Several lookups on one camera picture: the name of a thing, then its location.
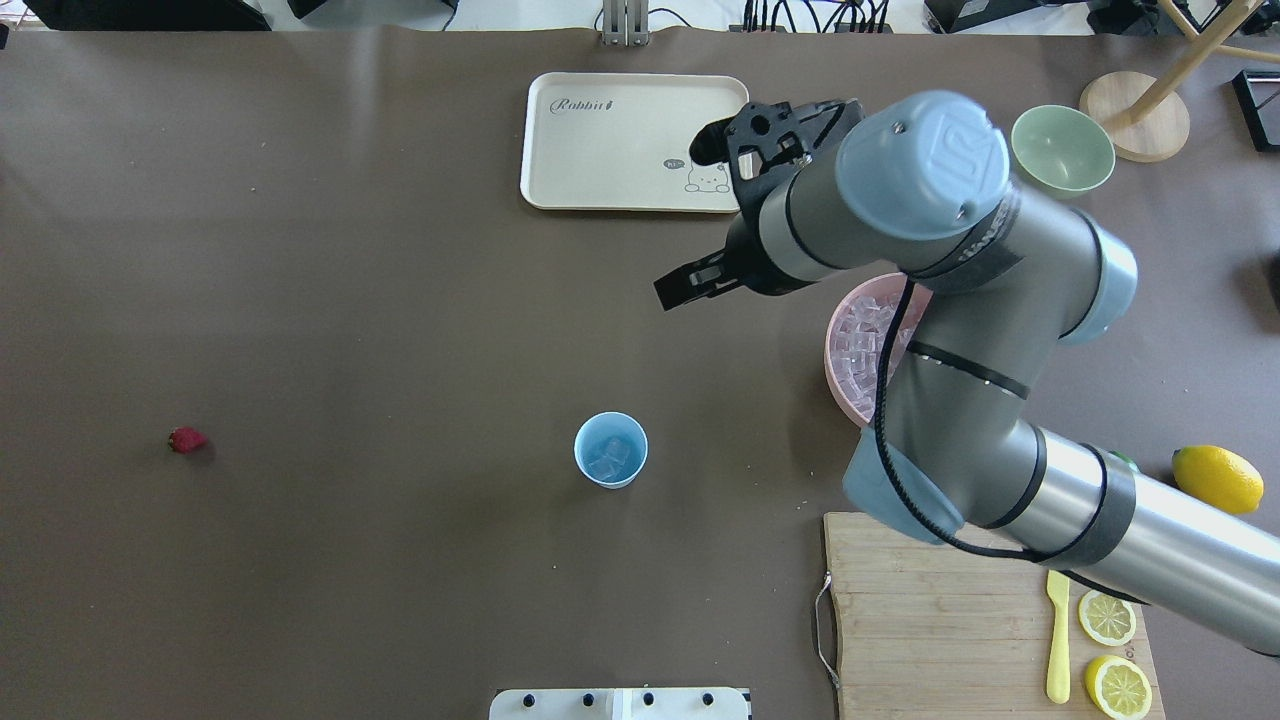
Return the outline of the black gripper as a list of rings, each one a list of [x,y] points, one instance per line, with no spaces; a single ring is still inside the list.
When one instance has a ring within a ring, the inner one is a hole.
[[[801,281],[772,261],[756,227],[742,215],[731,222],[722,250],[677,266],[653,284],[664,311],[740,287],[765,296],[782,296],[801,288]]]

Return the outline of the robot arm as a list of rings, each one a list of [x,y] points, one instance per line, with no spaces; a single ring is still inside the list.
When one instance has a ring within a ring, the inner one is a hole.
[[[931,299],[879,378],[846,496],[887,527],[1060,571],[1276,659],[1277,538],[1023,418],[1053,348],[1102,336],[1137,291],[1132,250],[1010,176],[986,109],[945,90],[749,102],[689,147],[726,164],[740,209],[719,252],[655,282],[664,309],[737,287],[781,296],[877,260]]]

